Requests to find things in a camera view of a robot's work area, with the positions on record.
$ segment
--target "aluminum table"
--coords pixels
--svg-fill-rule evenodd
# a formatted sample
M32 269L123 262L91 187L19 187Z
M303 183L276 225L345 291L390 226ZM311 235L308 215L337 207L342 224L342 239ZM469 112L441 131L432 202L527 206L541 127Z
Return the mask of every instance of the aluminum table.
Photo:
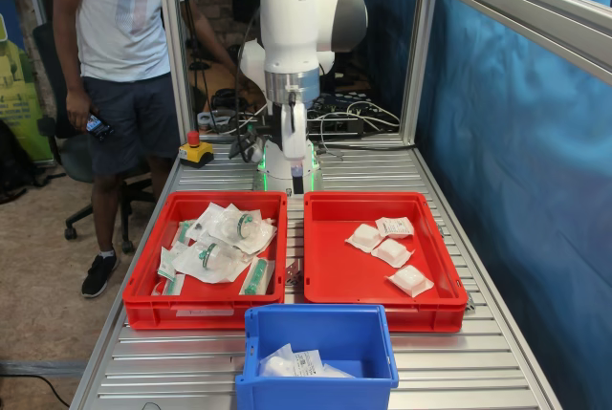
M359 141L364 144L400 145L402 140L378 136ZM169 193L252 189L254 165L228 160L228 145L214 149L216 160L203 169L175 163L125 281ZM325 190L414 191L426 196L475 305L466 312L458 334L392 334L400 386L391 393L389 409L561 408L419 151L334 152L341 153L343 161L332 155L320 160ZM288 208L287 266L301 266L302 198L290 198ZM125 281L71 409L157 410L148 402L162 410L235 409L233 383L244 364L244 333L134 331L121 303ZM302 301L302 288L286 288L286 303Z

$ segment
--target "sneaker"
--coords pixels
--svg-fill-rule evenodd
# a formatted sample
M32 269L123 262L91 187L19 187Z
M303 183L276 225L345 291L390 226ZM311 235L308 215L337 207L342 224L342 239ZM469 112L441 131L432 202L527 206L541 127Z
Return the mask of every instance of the sneaker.
M114 269L119 266L117 254L113 257L102 257L97 255L92 267L87 271L87 277L83 281L81 293L85 298L94 298L104 292L108 284L108 277Z

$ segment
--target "chair wheel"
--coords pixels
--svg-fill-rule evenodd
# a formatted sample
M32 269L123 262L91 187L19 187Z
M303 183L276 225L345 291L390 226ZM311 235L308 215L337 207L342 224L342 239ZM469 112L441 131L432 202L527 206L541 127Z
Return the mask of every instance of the chair wheel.
M68 241L75 240L77 238L77 229L74 227L66 228L64 230L64 238Z
M123 243L121 243L121 250L124 254L131 254L132 252L134 252L134 243L132 243L131 241L124 241Z

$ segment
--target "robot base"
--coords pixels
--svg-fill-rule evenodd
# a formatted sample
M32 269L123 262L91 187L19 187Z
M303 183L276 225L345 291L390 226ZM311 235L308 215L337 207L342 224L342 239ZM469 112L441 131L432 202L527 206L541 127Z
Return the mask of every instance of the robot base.
M292 164L285 158L280 147L269 140L266 141L264 158L254 175L253 190L281 191L287 192L289 196L321 190L323 177L315 149L309 140L306 147L306 153L309 155L302 161L304 175L300 180L292 176Z

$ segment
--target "dark shorts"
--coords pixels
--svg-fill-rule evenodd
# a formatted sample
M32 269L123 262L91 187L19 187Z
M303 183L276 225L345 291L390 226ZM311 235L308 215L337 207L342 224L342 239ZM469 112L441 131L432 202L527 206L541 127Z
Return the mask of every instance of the dark shorts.
M115 129L104 142L89 138L94 174L123 173L142 156L176 157L180 137L170 74L136 82L84 77L83 83L100 118Z

